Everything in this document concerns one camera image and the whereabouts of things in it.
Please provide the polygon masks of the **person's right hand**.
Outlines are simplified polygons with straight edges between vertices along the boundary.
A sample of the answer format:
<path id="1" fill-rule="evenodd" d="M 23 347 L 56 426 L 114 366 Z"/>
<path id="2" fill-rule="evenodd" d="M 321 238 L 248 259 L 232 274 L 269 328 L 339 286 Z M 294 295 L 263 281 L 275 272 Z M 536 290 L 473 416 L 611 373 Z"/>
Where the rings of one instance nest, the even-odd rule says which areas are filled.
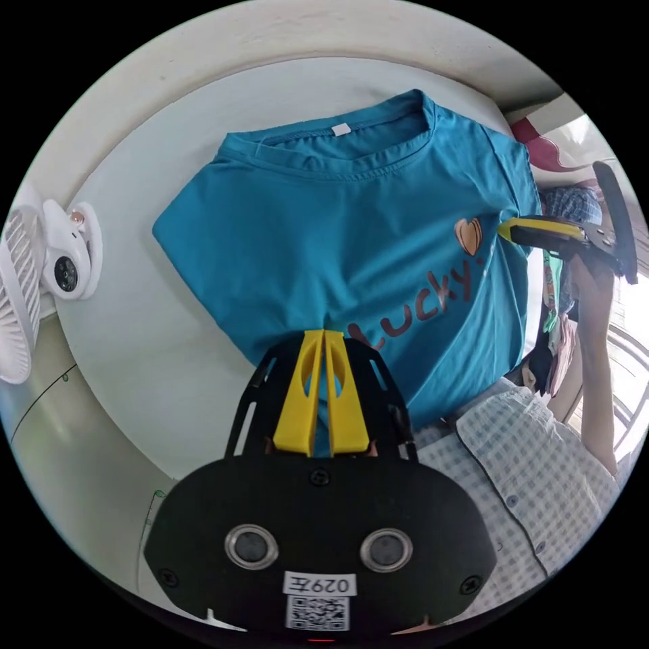
<path id="1" fill-rule="evenodd" d="M 579 320 L 608 321 L 612 310 L 615 276 L 600 262 L 587 265 L 582 257 L 570 261 L 571 279 L 576 300 L 579 302 Z"/>

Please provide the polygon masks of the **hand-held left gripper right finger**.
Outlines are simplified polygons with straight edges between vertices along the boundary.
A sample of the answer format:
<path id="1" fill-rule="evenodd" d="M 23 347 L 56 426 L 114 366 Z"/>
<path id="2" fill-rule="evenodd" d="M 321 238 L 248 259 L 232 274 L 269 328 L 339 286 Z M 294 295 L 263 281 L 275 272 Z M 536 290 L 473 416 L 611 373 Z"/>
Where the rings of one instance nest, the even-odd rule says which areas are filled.
<path id="1" fill-rule="evenodd" d="M 330 453 L 364 454 L 369 436 L 342 333 L 324 331 L 324 358 Z"/>

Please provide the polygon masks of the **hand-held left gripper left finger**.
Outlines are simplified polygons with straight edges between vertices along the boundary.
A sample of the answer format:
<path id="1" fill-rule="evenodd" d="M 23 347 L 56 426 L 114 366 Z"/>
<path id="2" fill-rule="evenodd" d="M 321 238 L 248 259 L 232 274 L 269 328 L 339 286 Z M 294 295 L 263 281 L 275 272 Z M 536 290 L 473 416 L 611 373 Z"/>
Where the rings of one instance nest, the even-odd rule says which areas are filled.
<path id="1" fill-rule="evenodd" d="M 276 450 L 312 454 L 320 401 L 325 332 L 310 330 L 299 343 L 285 401 L 272 437 Z"/>

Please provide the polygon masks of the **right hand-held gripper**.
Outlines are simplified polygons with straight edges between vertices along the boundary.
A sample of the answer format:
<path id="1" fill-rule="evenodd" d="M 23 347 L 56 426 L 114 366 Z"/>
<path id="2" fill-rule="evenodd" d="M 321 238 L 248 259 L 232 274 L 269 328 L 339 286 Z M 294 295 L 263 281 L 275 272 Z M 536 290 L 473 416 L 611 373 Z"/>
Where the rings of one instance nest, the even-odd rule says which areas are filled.
<path id="1" fill-rule="evenodd" d="M 625 275 L 625 263 L 614 235 L 591 224 L 541 216 L 516 217 L 503 222 L 498 234 L 513 244 L 546 250 L 567 262 L 577 256 L 592 274 L 607 268 L 616 277 Z"/>

